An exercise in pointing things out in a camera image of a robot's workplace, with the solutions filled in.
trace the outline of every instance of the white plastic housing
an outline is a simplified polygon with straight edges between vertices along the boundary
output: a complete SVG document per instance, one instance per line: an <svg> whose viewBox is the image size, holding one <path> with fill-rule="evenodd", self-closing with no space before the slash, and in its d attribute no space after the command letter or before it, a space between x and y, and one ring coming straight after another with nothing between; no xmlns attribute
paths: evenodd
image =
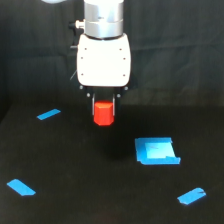
<svg viewBox="0 0 224 224"><path fill-rule="evenodd" d="M77 75L84 86L122 87L130 79L131 53L126 34L95 40L82 34L78 45Z"/></svg>

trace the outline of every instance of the black table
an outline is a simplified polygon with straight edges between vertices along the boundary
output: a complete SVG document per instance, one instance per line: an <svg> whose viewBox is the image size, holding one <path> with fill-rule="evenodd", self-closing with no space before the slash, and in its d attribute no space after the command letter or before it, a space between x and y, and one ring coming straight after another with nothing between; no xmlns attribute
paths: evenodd
<svg viewBox="0 0 224 224"><path fill-rule="evenodd" d="M181 164L140 164L139 137L171 137ZM223 108L123 106L98 127L83 106L12 105L0 123L0 223L223 223L223 160ZM13 179L36 194L20 196ZM196 187L207 196L180 204Z"/></svg>

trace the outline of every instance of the red object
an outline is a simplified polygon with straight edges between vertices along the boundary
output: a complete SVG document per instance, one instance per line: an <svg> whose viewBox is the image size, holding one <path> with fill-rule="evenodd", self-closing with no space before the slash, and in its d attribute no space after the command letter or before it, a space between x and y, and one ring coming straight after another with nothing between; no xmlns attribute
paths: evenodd
<svg viewBox="0 0 224 224"><path fill-rule="evenodd" d="M94 104L94 122L99 126L109 126L114 122L113 103L98 101Z"/></svg>

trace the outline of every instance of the blue tape strip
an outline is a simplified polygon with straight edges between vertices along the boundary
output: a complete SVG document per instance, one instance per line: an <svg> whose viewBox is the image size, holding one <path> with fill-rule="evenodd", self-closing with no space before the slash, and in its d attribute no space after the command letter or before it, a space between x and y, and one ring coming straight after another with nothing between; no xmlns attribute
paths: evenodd
<svg viewBox="0 0 224 224"><path fill-rule="evenodd" d="M51 117L55 114L58 114L60 112L61 112L60 110L54 109L54 110L48 111L44 114L41 114L41 115L37 116L37 118L40 119L40 120L44 120L44 119L46 119L48 117Z"/></svg>
<svg viewBox="0 0 224 224"><path fill-rule="evenodd" d="M165 138L138 138L139 141L144 141L145 143L173 143L170 137Z"/></svg>
<svg viewBox="0 0 224 224"><path fill-rule="evenodd" d="M180 164L181 159L175 157L171 143L171 138L135 139L137 161L144 165Z"/></svg>
<svg viewBox="0 0 224 224"><path fill-rule="evenodd" d="M30 189L24 183L22 183L20 180L17 179L10 181L9 183L7 183L7 185L21 196L34 195L36 193L35 191Z"/></svg>
<svg viewBox="0 0 224 224"><path fill-rule="evenodd" d="M180 201L180 203L189 205L190 203L204 197L206 193L201 188L195 188L194 190L178 197L177 199Z"/></svg>
<svg viewBox="0 0 224 224"><path fill-rule="evenodd" d="M175 157L171 143L145 143L148 159Z"/></svg>
<svg viewBox="0 0 224 224"><path fill-rule="evenodd" d="M175 165L180 164L181 158L179 157L166 157L162 159L144 159L140 162L143 165Z"/></svg>
<svg viewBox="0 0 224 224"><path fill-rule="evenodd" d="M135 148L136 148L137 161L141 161L147 158L147 152L145 149L144 141L135 139Z"/></svg>

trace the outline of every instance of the metal cylinder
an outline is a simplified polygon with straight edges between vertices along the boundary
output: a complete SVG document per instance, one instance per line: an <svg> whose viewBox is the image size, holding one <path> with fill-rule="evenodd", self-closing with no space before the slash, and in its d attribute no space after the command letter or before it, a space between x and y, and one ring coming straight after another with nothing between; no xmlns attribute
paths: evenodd
<svg viewBox="0 0 224 224"><path fill-rule="evenodd" d="M124 0L84 0L85 34L113 38L123 34Z"/></svg>

